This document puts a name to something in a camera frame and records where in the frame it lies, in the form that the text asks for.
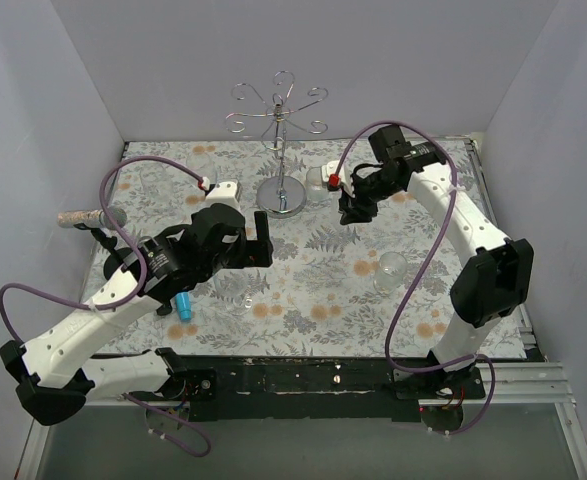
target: glass cup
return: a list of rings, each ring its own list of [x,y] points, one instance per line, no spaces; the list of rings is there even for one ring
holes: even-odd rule
[[[146,196],[148,209],[158,214],[174,213],[176,208],[175,186],[167,167],[158,162],[147,162],[140,172],[142,191]]]
[[[388,296],[404,281],[408,262],[403,255],[386,252],[380,257],[380,266],[373,276],[373,287],[380,295]]]
[[[231,315],[244,315],[251,309],[249,276],[244,270],[220,270],[213,277],[213,284]]]
[[[186,160],[184,160],[183,163],[185,166],[189,167],[198,175],[201,175],[202,177],[207,177],[211,181],[211,185],[217,183],[217,166],[215,165],[215,162],[213,161],[211,155],[209,155],[208,153],[189,153],[186,157]],[[186,175],[185,178],[191,184],[197,187],[197,182],[195,181],[195,179]]]
[[[322,203],[329,199],[329,191],[322,185],[322,169],[320,167],[309,168],[306,172],[306,198],[311,203]]]

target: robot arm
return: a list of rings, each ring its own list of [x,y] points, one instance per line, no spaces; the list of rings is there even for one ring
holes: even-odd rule
[[[35,419],[53,425],[75,414],[86,400],[123,392],[157,392],[167,398],[180,392],[189,372],[169,348],[111,359],[91,356],[137,319],[218,270],[272,264],[266,214],[255,213],[257,240],[247,240],[238,196],[239,186],[224,182],[209,193],[207,207],[193,214],[191,225],[170,227],[143,242],[139,247],[148,273],[143,290],[131,301],[113,310],[74,310],[24,345],[12,340],[2,346],[4,365],[19,383],[20,402]],[[139,261],[127,250],[109,258],[105,270],[110,278],[89,306],[112,303],[134,289]]]
[[[341,223],[370,222],[377,215],[377,202],[406,191],[441,226],[453,185],[450,168],[435,146],[411,145],[397,126],[380,128],[369,137],[369,143],[379,164],[358,165],[350,178],[346,172],[344,179],[340,178]],[[327,183],[337,163],[323,168]],[[364,178],[357,174],[358,170],[371,167],[377,171]],[[429,355],[433,364],[477,353],[501,318],[526,300],[533,263],[531,245],[524,239],[510,239],[464,192],[457,193],[446,237],[463,269],[451,289],[455,313]],[[456,363],[445,370],[461,370],[472,362]]]

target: white wall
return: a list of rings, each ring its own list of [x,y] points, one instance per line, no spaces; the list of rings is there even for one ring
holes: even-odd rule
[[[91,239],[55,226],[96,207],[122,140],[49,0],[0,0],[0,286],[78,298]],[[23,293],[8,309],[24,337],[68,311]],[[9,340],[0,319],[0,345]],[[0,478],[13,478],[30,417],[0,360]]]
[[[566,366],[587,437],[587,0],[560,0],[482,156],[500,225],[535,249],[535,333]]]
[[[325,138],[386,117],[484,131],[557,0],[52,2],[125,140],[195,140],[233,138],[231,87],[283,69],[298,95],[329,88],[298,117]]]

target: floral tablecloth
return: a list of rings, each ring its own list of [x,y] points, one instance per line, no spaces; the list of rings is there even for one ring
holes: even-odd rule
[[[463,140],[441,143],[459,168],[460,183],[483,208]],[[290,142],[289,173],[303,181],[309,167],[338,159],[345,145],[344,140]],[[260,142],[134,142],[125,158],[143,154],[194,165],[212,161],[220,180],[239,180],[247,232],[250,237],[255,235],[256,189],[277,172],[272,154]],[[373,162],[368,142],[358,142],[348,161],[350,165]],[[161,185],[151,195],[149,182],[156,179]],[[126,210],[127,229],[139,238],[190,222],[190,214],[201,208],[202,200],[192,179],[182,172],[140,162],[121,171],[112,205]],[[190,293],[190,323],[180,322],[175,313],[163,318],[149,314],[101,352],[131,353],[168,346],[181,354],[201,355],[383,356],[390,319],[438,227],[404,193],[382,202],[378,217],[367,225],[339,226],[331,206],[336,208],[335,200],[307,204],[292,218],[269,219],[274,263],[268,269],[248,271],[253,304],[246,314],[230,314],[210,280]],[[379,257],[388,251],[403,254],[409,269],[397,293],[382,297],[373,289],[372,274]],[[107,253],[98,249],[85,299],[104,283],[106,257]],[[460,270],[452,246],[445,241],[400,319],[392,343],[394,355],[425,356],[438,342],[453,311],[448,291]],[[517,319],[505,318],[481,351],[494,358],[524,357]]]

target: metal stand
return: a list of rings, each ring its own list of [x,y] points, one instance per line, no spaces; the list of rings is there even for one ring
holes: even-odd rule
[[[300,212],[304,208],[304,205],[306,205],[306,191],[304,189],[304,185],[302,185],[299,180],[284,174],[286,169],[286,125],[292,125],[299,130],[314,135],[322,134],[328,129],[326,123],[319,120],[312,121],[311,128],[309,129],[300,127],[290,120],[291,114],[315,105],[328,97],[328,90],[326,88],[320,87],[312,88],[307,92],[307,95],[309,97],[318,98],[311,103],[304,105],[303,107],[292,110],[286,106],[286,102],[291,96],[291,92],[293,91],[295,76],[291,72],[280,71],[277,72],[273,77],[273,83],[276,86],[283,85],[285,80],[280,77],[284,76],[288,76],[290,78],[290,85],[286,95],[283,97],[279,93],[274,93],[271,97],[273,100],[272,105],[268,105],[264,98],[262,98],[262,96],[252,85],[248,83],[238,83],[235,85],[231,91],[231,95],[233,95],[236,100],[245,100],[246,95],[243,90],[250,89],[257,96],[257,98],[262,101],[262,104],[266,107],[266,110],[261,114],[230,113],[227,115],[225,120],[226,128],[229,132],[240,133],[246,129],[246,125],[244,121],[238,119],[237,117],[263,117],[271,119],[269,126],[260,136],[260,141],[267,150],[271,150],[273,152],[275,158],[279,161],[279,172],[277,177],[267,178],[262,182],[262,184],[258,187],[256,198],[258,207],[265,211],[269,216],[274,218],[291,217]],[[273,128],[274,124],[275,136],[273,139],[273,147],[269,147],[265,142],[265,138],[271,128]]]

